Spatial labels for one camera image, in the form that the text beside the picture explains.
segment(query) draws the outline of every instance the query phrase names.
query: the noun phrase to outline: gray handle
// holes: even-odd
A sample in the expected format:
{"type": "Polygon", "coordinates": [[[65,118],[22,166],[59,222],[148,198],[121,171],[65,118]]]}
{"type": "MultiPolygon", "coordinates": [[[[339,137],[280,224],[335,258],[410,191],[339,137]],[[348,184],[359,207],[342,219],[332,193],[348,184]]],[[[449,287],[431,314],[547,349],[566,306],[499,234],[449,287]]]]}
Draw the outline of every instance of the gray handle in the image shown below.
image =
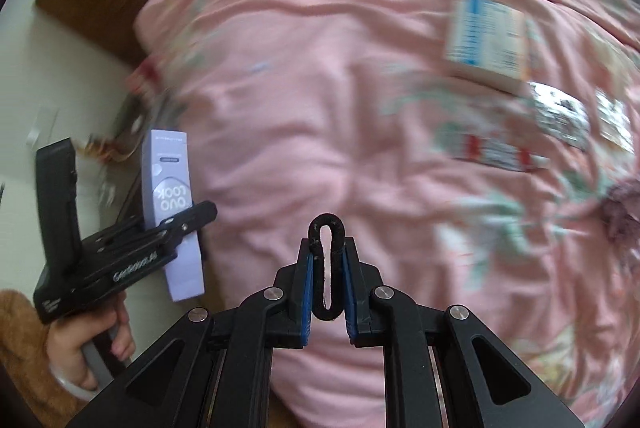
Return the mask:
{"type": "Polygon", "coordinates": [[[87,366],[94,373],[98,382],[98,390],[103,390],[117,378],[124,369],[127,368],[130,361],[120,361],[111,353],[111,342],[118,333],[118,326],[114,325],[108,331],[98,334],[92,341],[82,346],[82,355],[87,366]]]}

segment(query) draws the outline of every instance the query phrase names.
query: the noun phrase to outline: pink bedsheet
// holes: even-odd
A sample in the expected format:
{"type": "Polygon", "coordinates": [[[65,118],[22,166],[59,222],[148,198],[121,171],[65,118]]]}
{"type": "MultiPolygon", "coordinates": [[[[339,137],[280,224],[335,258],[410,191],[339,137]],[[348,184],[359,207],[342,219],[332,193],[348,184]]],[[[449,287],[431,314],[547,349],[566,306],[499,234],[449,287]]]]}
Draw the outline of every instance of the pink bedsheet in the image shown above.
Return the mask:
{"type": "MultiPolygon", "coordinates": [[[[586,152],[541,131],[526,98],[447,77],[452,1],[150,0],[138,32],[188,107],[228,306],[270,285],[333,212],[385,283],[468,305],[600,428],[638,377],[640,304],[598,203],[638,166],[600,137],[594,91],[628,101],[638,150],[640,0],[497,0],[529,15],[532,80],[586,105],[586,152]],[[550,166],[452,159],[450,135],[469,128],[550,166]]],[[[343,321],[311,333],[274,354],[276,392],[305,427],[384,426],[382,353],[350,347],[343,321]]]]}

